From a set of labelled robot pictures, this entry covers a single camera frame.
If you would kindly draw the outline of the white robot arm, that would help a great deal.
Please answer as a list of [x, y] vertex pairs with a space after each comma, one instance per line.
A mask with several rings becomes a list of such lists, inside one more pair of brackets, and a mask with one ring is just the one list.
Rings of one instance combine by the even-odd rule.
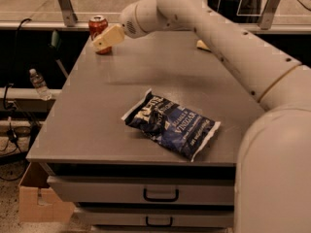
[[311, 69], [203, 0], [140, 0], [93, 44], [176, 28], [193, 31], [265, 110], [238, 152], [234, 233], [311, 233]]

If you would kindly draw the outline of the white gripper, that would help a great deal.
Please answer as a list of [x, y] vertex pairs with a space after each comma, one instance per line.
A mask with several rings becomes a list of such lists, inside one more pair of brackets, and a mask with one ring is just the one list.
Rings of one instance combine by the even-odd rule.
[[156, 0], [140, 0], [121, 12], [120, 25], [108, 26], [92, 40], [92, 44], [96, 50], [104, 50], [121, 43], [125, 34], [140, 38], [159, 30], [161, 25], [162, 15], [157, 10]]

